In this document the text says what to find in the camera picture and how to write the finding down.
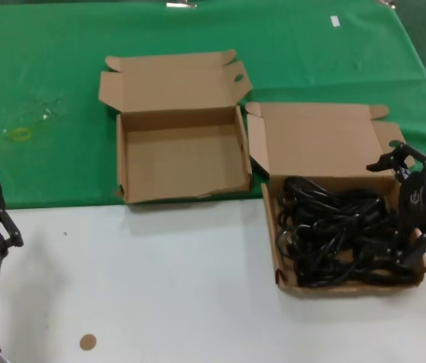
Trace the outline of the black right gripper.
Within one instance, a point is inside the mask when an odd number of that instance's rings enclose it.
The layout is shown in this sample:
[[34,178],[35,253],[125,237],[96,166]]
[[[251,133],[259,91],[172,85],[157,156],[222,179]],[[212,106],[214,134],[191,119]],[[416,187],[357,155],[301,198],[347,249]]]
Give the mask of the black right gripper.
[[426,254],[426,171],[410,172],[406,158],[424,162],[426,156],[406,143],[399,143],[391,152],[380,155],[368,164],[370,172],[392,169],[400,182],[398,203],[399,230],[393,236],[395,266],[413,268]]

